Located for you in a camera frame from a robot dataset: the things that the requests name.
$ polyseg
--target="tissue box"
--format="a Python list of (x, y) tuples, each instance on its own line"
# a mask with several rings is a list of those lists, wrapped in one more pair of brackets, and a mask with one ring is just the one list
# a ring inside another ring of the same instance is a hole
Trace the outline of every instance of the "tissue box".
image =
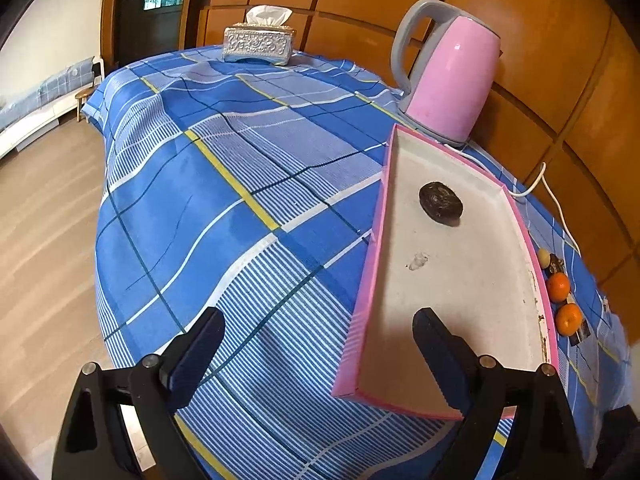
[(295, 33), (293, 28), (286, 25), (270, 27), (236, 23), (225, 29), (223, 59), (260, 59), (276, 65), (285, 65), (293, 51)]

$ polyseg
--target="gray kettle handle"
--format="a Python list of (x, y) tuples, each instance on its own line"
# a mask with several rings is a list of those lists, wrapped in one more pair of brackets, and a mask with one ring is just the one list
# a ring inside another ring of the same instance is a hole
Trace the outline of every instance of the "gray kettle handle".
[(391, 73), (405, 96), (409, 95), (413, 89), (411, 88), (409, 76), (404, 72), (402, 58), (415, 26), (424, 18), (433, 18), (435, 20), (436, 27), (422, 47), (423, 52), (433, 51), (435, 44), (440, 41), (444, 29), (448, 28), (450, 22), (461, 14), (463, 14), (463, 11), (459, 8), (440, 0), (420, 0), (415, 2), (404, 15), (396, 32), (394, 45), (391, 48)]

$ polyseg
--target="stain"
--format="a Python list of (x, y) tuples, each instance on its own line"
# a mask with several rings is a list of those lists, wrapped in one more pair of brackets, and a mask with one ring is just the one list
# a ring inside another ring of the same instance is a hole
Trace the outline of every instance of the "stain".
[(540, 346), (542, 347), (542, 362), (548, 363), (549, 357), (546, 354), (546, 336), (542, 333), (543, 330), (546, 329), (546, 326), (543, 325), (542, 319), (540, 319), (538, 323), (538, 333), (540, 334)]
[(538, 286), (537, 286), (537, 284), (538, 284), (538, 280), (536, 280), (536, 277), (535, 277), (535, 275), (533, 274), (533, 272), (529, 271), (529, 274), (531, 275), (531, 283), (533, 283), (533, 290), (534, 290), (535, 292), (537, 292), (537, 291), (538, 291)]
[(417, 270), (420, 269), (420, 267), (423, 267), (427, 261), (429, 261), (427, 253), (415, 253), (414, 259), (411, 260), (409, 264), (405, 265), (405, 267), (409, 267), (409, 270)]

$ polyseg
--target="orange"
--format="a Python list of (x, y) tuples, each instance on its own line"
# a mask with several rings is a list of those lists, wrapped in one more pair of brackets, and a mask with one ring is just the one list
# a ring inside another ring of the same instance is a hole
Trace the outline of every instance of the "orange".
[(582, 312), (575, 303), (567, 303), (556, 312), (556, 329), (560, 335), (575, 334), (582, 324)]
[(549, 293), (549, 299), (554, 303), (560, 303), (566, 300), (571, 292), (571, 283), (564, 272), (556, 272), (546, 280), (546, 291)]

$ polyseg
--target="white cable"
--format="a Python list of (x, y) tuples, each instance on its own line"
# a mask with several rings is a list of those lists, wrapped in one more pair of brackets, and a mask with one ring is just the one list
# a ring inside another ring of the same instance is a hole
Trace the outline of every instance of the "white cable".
[[(456, 152), (458, 155), (463, 156), (464, 158), (466, 158), (468, 160), (471, 160), (472, 162), (476, 163), (478, 166), (480, 166), (487, 173), (492, 174), (491, 171), (489, 171), (489, 169), (482, 162), (480, 162), (478, 159), (476, 159), (474, 156), (468, 155), (467, 153), (463, 152), (462, 150), (457, 150), (456, 148), (454, 148), (453, 146), (449, 146), (448, 144), (445, 144), (445, 146), (447, 148), (449, 148), (451, 151)], [(560, 207), (560, 203), (558, 202), (558, 199), (553, 194), (551, 189), (549, 189), (549, 184), (546, 183), (545, 171), (546, 171), (546, 164), (543, 162), (542, 165), (540, 166), (540, 173), (538, 174), (536, 179), (533, 181), (533, 184), (531, 184), (531, 186), (529, 186), (529, 189), (524, 190), (522, 193), (514, 193), (513, 191), (511, 191), (509, 189), (507, 191), (514, 198), (522, 198), (522, 197), (527, 196), (528, 194), (530, 194), (534, 189), (536, 189), (536, 186), (540, 183), (540, 180), (542, 180), (542, 184), (545, 186), (546, 192), (549, 193), (549, 196), (551, 197), (551, 200), (554, 201), (554, 203), (556, 204), (556, 207), (558, 208), (558, 212), (560, 213), (560, 220), (562, 221), (562, 227), (564, 228), (564, 232), (567, 234), (567, 236), (571, 240), (572, 244), (574, 245), (575, 252), (577, 252), (578, 255), (580, 257), (582, 257), (582, 253), (580, 252), (580, 247), (578, 247), (578, 243), (575, 241), (575, 238), (573, 237), (573, 235), (569, 231), (569, 228), (566, 226), (566, 222), (564, 221), (564, 214), (562, 214), (562, 208)]]
[(580, 252), (580, 247), (578, 247), (578, 243), (575, 241), (575, 238), (572, 236), (572, 234), (569, 232), (569, 228), (566, 226), (566, 222), (564, 221), (564, 215), (562, 214), (562, 208), (560, 207), (560, 203), (558, 202), (558, 199), (556, 198), (556, 196), (549, 189), (549, 184), (546, 183), (544, 176), (542, 177), (542, 184), (545, 186), (546, 192), (549, 193), (549, 195), (551, 196), (551, 200), (554, 201), (554, 203), (556, 204), (556, 207), (558, 208), (558, 212), (560, 213), (560, 219), (562, 221), (562, 227), (564, 228), (564, 232), (567, 234), (567, 236), (571, 239), (571, 242), (574, 244), (575, 252), (578, 253), (578, 256), (582, 257), (582, 253)]

